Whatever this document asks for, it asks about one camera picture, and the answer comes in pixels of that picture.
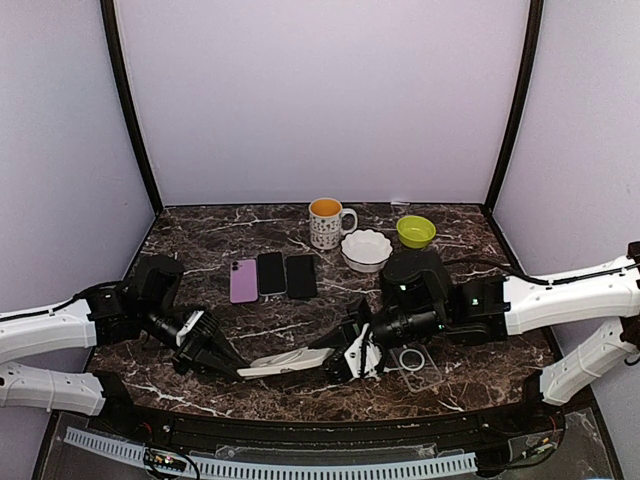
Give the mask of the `clear magsafe phone case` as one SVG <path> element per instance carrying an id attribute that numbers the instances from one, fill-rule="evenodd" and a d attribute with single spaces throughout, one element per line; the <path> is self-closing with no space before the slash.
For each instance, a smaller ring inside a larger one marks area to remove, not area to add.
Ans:
<path id="1" fill-rule="evenodd" d="M 389 354 L 410 393 L 421 393 L 440 385 L 444 380 L 422 343 L 404 344 L 392 348 Z"/>

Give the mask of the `black phone dark case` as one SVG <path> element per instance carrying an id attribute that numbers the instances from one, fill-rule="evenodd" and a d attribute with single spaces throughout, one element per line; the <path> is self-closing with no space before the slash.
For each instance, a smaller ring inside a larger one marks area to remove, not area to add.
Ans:
<path id="1" fill-rule="evenodd" d="M 233 261 L 229 278 L 230 302 L 252 303 L 258 300 L 257 263 L 255 259 Z"/>

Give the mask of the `black phone grey case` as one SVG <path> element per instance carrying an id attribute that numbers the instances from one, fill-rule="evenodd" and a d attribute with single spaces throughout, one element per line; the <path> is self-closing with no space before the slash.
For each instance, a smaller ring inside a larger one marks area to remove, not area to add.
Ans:
<path id="1" fill-rule="evenodd" d="M 291 299 L 305 300 L 317 296 L 313 255 L 289 256 L 285 260 L 287 294 Z"/>

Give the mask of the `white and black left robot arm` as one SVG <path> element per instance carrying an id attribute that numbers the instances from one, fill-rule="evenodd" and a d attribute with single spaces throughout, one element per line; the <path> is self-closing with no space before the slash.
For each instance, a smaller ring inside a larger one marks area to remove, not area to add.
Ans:
<path id="1" fill-rule="evenodd" d="M 185 268 L 164 255 L 143 258 L 126 280 L 104 282 L 71 299 L 1 317 L 1 405 L 101 414 L 120 436 L 141 427 L 118 375 L 27 367 L 21 359 L 58 350 L 120 344 L 147 334 L 168 347 L 174 369 L 241 378 L 247 362 L 201 305 L 174 303 Z"/>

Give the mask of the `black phone white case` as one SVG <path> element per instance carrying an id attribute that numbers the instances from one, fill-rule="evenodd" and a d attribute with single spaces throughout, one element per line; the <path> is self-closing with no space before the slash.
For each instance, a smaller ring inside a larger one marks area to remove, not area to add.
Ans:
<path id="1" fill-rule="evenodd" d="M 299 348 L 277 355 L 256 359 L 249 367 L 237 370 L 245 380 L 253 380 L 317 368 L 331 356 L 332 348 Z"/>

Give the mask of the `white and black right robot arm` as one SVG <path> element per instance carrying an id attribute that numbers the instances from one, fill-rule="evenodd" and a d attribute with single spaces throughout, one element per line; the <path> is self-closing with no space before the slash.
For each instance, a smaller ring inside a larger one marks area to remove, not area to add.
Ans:
<path id="1" fill-rule="evenodd" d="M 589 338 L 559 361 L 526 378 L 524 401 L 510 413 L 521 434 L 534 432 L 577 392 L 639 351 L 639 245 L 591 268 L 530 277 L 514 270 L 455 284 L 448 262 L 433 251 L 391 255 L 379 274 L 382 308 L 352 303 L 336 328 L 311 343 L 326 349 L 336 383 L 382 372 L 387 355 L 413 341 L 444 336 L 474 346 L 556 324 L 600 318 Z"/>

